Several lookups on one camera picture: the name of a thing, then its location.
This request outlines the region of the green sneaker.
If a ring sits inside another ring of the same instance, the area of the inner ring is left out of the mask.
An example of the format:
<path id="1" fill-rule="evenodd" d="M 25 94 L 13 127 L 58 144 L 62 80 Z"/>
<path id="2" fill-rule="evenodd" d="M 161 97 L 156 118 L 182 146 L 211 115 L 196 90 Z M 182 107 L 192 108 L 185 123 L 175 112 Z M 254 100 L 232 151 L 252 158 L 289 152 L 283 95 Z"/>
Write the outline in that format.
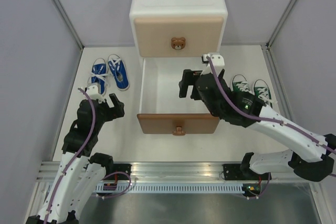
<path id="1" fill-rule="evenodd" d="M 254 94 L 271 108 L 273 108 L 273 105 L 277 103 L 277 101 L 272 99 L 270 88 L 264 80 L 256 80 L 253 86 L 253 90 Z"/>
<path id="2" fill-rule="evenodd" d="M 232 90 L 234 92 L 248 92 L 252 93 L 247 79 L 242 74 L 236 74 L 232 78 Z"/>

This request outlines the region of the brown drawer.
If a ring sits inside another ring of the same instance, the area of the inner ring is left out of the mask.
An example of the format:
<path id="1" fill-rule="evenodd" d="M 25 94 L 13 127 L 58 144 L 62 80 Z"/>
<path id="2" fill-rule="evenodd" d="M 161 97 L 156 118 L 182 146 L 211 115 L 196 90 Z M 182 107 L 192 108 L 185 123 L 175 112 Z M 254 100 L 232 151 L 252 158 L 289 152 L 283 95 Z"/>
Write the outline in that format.
<path id="1" fill-rule="evenodd" d="M 201 70 L 199 58 L 145 58 L 143 62 L 140 108 L 137 118 L 144 134 L 173 135 L 181 126 L 186 135 L 213 134 L 219 119 L 202 101 L 179 97 L 178 83 L 183 70 Z"/>

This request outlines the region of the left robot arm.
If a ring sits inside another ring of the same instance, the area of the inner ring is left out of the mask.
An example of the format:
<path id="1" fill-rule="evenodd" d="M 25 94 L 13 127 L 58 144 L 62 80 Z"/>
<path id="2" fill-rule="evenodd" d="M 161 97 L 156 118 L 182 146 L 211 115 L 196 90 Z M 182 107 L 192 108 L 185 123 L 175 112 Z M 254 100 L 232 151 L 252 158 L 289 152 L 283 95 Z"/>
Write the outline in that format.
<path id="1" fill-rule="evenodd" d="M 92 150 L 106 122 L 124 117 L 124 104 L 112 93 L 113 107 L 87 91 L 64 138 L 59 168 L 51 190 L 35 216 L 27 223 L 79 223 L 81 212 L 101 180 L 114 176 L 113 158 Z"/>

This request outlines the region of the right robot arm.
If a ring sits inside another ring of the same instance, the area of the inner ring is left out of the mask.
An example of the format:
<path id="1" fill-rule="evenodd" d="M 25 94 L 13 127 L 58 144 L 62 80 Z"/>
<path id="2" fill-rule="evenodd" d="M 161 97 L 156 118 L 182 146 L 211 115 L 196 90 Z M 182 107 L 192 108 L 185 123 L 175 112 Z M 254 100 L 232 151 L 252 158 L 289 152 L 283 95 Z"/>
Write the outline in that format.
<path id="1" fill-rule="evenodd" d="M 186 97 L 192 86 L 191 99 L 201 100 L 212 116 L 262 133 L 287 147 L 276 153 L 246 153 L 239 167 L 243 178 L 292 170 L 300 178 L 320 182 L 332 174 L 334 159 L 330 154 L 335 151 L 335 135 L 306 131 L 253 94 L 232 91 L 223 75 L 220 73 L 216 81 L 212 73 L 185 69 L 179 82 L 179 97 Z"/>

